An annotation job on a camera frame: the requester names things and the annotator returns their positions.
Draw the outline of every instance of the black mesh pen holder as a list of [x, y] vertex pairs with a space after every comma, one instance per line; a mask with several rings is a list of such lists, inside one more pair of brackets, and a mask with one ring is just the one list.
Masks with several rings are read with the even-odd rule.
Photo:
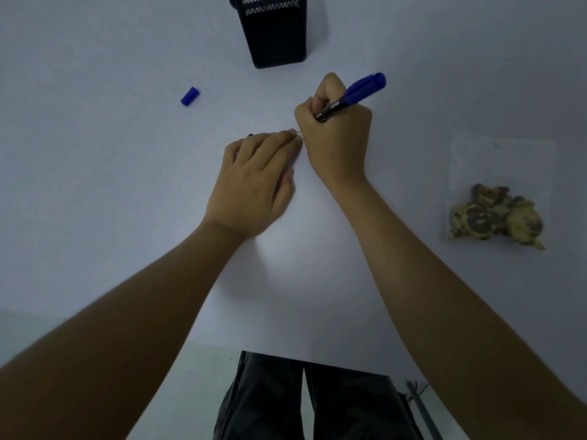
[[306, 59], [307, 0], [230, 0], [256, 68]]

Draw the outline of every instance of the skin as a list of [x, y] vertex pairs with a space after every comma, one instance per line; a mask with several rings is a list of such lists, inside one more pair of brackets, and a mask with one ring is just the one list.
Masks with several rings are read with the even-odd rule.
[[[584, 438], [583, 403], [369, 184], [371, 111], [354, 105], [326, 123], [314, 120], [344, 91], [328, 74], [296, 108], [297, 123], [438, 396], [473, 440]], [[301, 144], [295, 130], [231, 143], [194, 233], [0, 369], [0, 438], [125, 438], [227, 261], [284, 213], [294, 193], [286, 167]]]

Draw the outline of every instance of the forearm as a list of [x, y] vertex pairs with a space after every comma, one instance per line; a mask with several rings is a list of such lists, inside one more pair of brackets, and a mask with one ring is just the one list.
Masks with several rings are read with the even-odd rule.
[[242, 239], [214, 225], [0, 370], [0, 436], [125, 438], [172, 366]]
[[507, 417], [583, 412], [582, 404], [517, 334], [368, 183], [333, 193], [359, 238], [402, 340], [467, 432], [484, 438], [481, 426], [487, 426], [484, 432], [490, 436], [491, 427], [503, 427]]

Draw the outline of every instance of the black pants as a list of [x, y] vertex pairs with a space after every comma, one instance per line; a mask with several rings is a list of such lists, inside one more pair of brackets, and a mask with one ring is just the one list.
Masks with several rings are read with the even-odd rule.
[[422, 438], [389, 377], [242, 352], [218, 411], [214, 440], [303, 440], [303, 370], [315, 440]]

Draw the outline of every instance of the person's left arm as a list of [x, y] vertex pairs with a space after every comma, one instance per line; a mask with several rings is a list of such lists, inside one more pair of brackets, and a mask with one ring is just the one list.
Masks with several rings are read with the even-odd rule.
[[226, 147], [194, 233], [0, 369], [0, 438], [125, 438], [228, 260], [285, 211], [300, 147], [293, 130]]

